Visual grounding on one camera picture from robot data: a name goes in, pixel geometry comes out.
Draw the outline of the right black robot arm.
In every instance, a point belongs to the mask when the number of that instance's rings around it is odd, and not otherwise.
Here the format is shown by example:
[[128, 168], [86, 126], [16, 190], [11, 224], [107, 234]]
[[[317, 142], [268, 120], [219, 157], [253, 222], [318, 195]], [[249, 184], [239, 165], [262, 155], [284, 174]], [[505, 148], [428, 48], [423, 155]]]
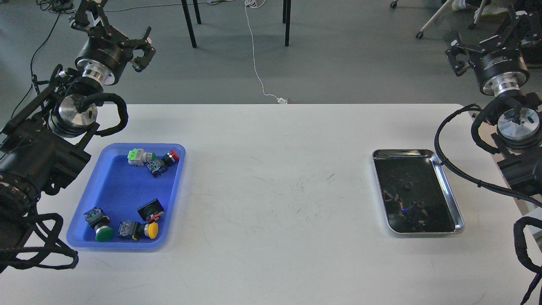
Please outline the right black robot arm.
[[[508, 7], [508, 16], [489, 39], [473, 45], [457, 37], [445, 51], [455, 75], [459, 77], [472, 68], [480, 92], [493, 100], [485, 108], [470, 104], [447, 116], [436, 131], [434, 146], [441, 164], [458, 176], [480, 188], [540, 207], [534, 195], [541, 194], [541, 97], [520, 89], [530, 77], [520, 47], [524, 42], [541, 40], [540, 19], [538, 12], [516, 11], [513, 6]], [[475, 144], [492, 155], [503, 156], [497, 165], [507, 188], [468, 175], [442, 151], [442, 129], [467, 111], [478, 112], [470, 128]]]

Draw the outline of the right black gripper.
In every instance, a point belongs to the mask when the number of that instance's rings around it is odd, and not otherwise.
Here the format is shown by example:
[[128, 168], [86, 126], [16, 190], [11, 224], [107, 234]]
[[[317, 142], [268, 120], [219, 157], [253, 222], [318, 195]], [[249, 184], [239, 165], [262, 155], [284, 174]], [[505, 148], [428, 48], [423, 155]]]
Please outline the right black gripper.
[[536, 10], [507, 6], [508, 18], [500, 28], [500, 42], [489, 40], [479, 45], [464, 43], [459, 32], [445, 56], [457, 77], [472, 68], [479, 91], [498, 96], [509, 90], [519, 90], [530, 78], [530, 73], [518, 48], [504, 46], [507, 41], [534, 43], [541, 41], [541, 18]]

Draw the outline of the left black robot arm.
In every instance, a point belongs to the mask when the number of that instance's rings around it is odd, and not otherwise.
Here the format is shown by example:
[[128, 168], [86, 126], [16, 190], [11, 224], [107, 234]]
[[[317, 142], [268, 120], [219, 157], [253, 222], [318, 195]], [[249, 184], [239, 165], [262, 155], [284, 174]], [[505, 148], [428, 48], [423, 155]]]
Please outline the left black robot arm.
[[87, 33], [74, 68], [58, 64], [48, 81], [33, 79], [37, 95], [2, 128], [1, 270], [73, 269], [78, 252], [60, 239], [64, 223], [57, 213], [39, 214], [42, 194], [69, 186], [91, 156], [93, 136], [110, 136], [128, 123], [127, 104], [103, 92], [118, 83], [127, 66], [142, 72], [155, 55], [151, 27], [130, 39], [112, 26], [104, 0], [83, 0], [71, 27]]

